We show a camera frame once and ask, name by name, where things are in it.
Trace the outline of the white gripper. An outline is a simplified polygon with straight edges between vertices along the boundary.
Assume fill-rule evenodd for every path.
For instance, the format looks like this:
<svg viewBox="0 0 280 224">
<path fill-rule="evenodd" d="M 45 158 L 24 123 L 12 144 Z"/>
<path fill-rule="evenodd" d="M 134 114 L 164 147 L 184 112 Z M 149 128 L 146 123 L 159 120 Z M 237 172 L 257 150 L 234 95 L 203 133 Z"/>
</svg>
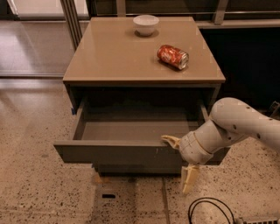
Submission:
<svg viewBox="0 0 280 224">
<path fill-rule="evenodd" d="M 200 145 L 193 131 L 190 131 L 181 139 L 169 135 L 162 135 L 161 139 L 173 149 L 179 149 L 182 158 L 189 163 L 188 166 L 181 168 L 181 190 L 183 194 L 188 194 L 193 189 L 199 176 L 199 165 L 204 165 L 213 155 Z"/>
</svg>

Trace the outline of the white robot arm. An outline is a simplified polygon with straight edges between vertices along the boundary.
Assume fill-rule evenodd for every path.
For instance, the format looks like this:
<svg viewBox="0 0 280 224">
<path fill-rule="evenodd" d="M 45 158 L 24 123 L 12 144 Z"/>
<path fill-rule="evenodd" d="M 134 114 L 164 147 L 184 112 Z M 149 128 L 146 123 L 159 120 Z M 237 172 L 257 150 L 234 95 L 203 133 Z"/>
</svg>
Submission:
<svg viewBox="0 0 280 224">
<path fill-rule="evenodd" d="M 198 177 L 200 166 L 214 153 L 253 137 L 280 152 L 280 122 L 259 113 L 243 101 L 222 98 L 212 107 L 208 120 L 181 138 L 163 135 L 162 140 L 178 150 L 188 163 L 181 169 L 182 193 L 188 194 Z"/>
</svg>

